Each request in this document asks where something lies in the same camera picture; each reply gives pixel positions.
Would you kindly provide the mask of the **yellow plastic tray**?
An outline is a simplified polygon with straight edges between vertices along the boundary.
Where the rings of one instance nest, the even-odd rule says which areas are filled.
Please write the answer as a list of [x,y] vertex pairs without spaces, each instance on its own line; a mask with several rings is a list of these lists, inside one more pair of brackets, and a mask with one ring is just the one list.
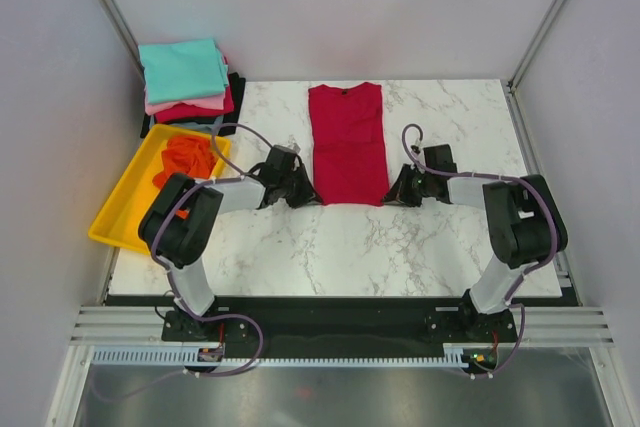
[[91,224],[88,235],[92,240],[149,255],[138,228],[160,192],[153,179],[164,170],[162,153],[171,139],[185,135],[203,138],[210,146],[210,134],[169,125],[151,128]]

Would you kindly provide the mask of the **crimson red t-shirt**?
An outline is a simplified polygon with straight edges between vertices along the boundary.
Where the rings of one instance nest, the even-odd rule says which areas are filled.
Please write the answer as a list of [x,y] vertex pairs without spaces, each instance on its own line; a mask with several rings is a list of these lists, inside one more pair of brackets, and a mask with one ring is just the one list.
[[379,84],[308,90],[313,182],[326,205],[380,206],[390,190]]

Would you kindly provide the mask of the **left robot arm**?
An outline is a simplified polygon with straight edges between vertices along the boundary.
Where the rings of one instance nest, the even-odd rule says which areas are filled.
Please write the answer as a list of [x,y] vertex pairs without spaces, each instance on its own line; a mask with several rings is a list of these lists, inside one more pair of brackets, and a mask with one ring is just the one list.
[[204,180],[184,173],[169,177],[143,216],[138,237],[164,269],[179,313],[198,324],[228,318],[205,316],[215,294],[202,255],[215,221],[224,214],[261,210],[281,200],[292,209],[323,202],[299,154],[279,145],[235,178]]

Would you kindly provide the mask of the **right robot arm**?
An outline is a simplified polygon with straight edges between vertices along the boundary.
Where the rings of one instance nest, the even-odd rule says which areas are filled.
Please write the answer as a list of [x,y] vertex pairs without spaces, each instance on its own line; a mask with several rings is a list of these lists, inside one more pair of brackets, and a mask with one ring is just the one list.
[[455,310],[427,315],[427,331],[444,341],[512,341],[511,301],[532,271],[550,263],[568,244],[568,234],[541,175],[500,177],[460,173],[451,147],[423,149],[424,162],[402,166],[382,198],[387,205],[420,207],[432,198],[485,213],[493,255],[479,280]]

